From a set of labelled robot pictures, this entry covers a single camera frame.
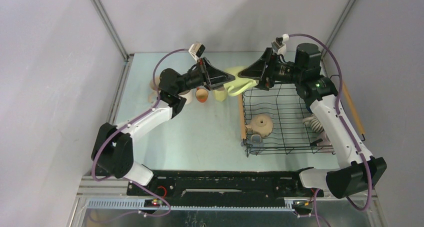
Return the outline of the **yellow green faceted mug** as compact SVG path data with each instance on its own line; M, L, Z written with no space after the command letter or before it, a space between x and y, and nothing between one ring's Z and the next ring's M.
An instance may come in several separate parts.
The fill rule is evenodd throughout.
M223 102L227 99L228 93L227 90L213 90L213 97L217 102Z

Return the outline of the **small red orange cup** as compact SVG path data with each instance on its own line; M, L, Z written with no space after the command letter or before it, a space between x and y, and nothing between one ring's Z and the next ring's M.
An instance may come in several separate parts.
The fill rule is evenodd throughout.
M205 103L209 97L209 92L208 90L204 89L204 88L197 88L195 91L195 97L197 99L198 102L200 103Z

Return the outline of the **light green mug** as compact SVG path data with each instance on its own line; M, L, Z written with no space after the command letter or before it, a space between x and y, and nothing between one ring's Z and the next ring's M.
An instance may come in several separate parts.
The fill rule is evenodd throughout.
M225 83L223 85L228 96L237 96L243 93L245 90L258 85L258 80L238 76L238 74L246 68L247 66L234 66L224 70L226 73L231 74L235 77L235 80Z

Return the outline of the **beige round speckled mug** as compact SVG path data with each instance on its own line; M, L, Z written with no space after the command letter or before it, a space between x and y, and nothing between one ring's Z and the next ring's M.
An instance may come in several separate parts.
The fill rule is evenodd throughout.
M257 114L245 125L245 128L254 135L260 135L262 138L265 138L274 130L274 123L267 114Z

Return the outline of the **floral patterned cream mug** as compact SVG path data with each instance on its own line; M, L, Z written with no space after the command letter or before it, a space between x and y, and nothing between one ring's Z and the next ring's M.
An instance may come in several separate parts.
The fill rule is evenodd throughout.
M147 100L150 104L153 104L154 102L157 101L157 97L158 97L157 91L158 91L159 83L160 83L159 76L155 77L155 79L151 80L149 83L149 87L151 88L151 93L148 95Z

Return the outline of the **white mug black handle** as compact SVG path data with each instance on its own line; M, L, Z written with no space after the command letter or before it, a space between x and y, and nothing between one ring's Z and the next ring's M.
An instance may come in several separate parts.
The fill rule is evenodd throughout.
M185 105L188 105L193 100L193 91L192 90L186 90L181 93L179 93L179 96L182 98L185 98Z

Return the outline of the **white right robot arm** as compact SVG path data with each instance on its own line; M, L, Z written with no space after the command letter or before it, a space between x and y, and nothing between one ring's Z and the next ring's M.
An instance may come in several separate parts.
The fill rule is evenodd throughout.
M259 82L261 90L271 89L275 82L293 84L299 97L317 117L334 149L338 170L309 168L299 172L299 177L291 181L291 191L304 196L311 188L328 190L338 198L367 191L387 169L383 157L374 157L341 106L341 91L321 74L321 52L313 43L297 46L293 62L284 62L273 48L268 47L252 65L242 70L238 76Z

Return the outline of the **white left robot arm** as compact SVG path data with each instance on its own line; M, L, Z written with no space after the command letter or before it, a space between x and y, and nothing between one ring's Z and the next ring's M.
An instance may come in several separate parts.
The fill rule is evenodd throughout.
M198 59L184 74L166 68L159 78L158 97L146 112L121 125L106 122L100 126L91 154L91 174L96 181L99 166L108 176L138 183L145 195L156 193L158 181L154 179L154 172L134 159L134 142L182 111L187 101L180 95L182 92L198 87L216 90L235 80L234 75L215 68L205 57Z

